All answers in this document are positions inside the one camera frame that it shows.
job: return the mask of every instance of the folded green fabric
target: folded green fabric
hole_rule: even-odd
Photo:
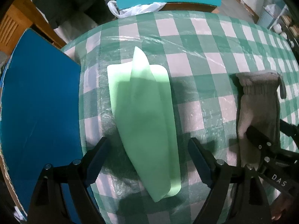
[[[135,47],[133,61],[107,67],[112,113],[125,151],[157,202],[181,189],[167,70]]]

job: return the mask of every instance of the table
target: table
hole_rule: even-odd
[[[0,50],[11,55],[20,37],[28,28],[35,30],[59,49],[65,45],[31,0],[14,0],[4,18],[0,19]]]
[[[181,191],[154,203],[130,163],[113,120],[107,66],[132,60],[134,47],[150,64],[169,74],[181,168]],[[280,117],[299,123],[298,64],[280,35],[220,14],[165,11],[103,24],[62,49],[81,64],[79,89],[80,135],[83,153],[101,136],[113,150],[92,190],[107,223],[192,223],[206,199],[203,184],[187,151],[197,137],[216,158],[237,164],[237,95],[235,73],[273,69],[284,77],[287,98],[280,99]],[[296,150],[281,135],[285,149]],[[271,202],[277,192],[268,186]],[[225,220],[227,197],[220,219]]]

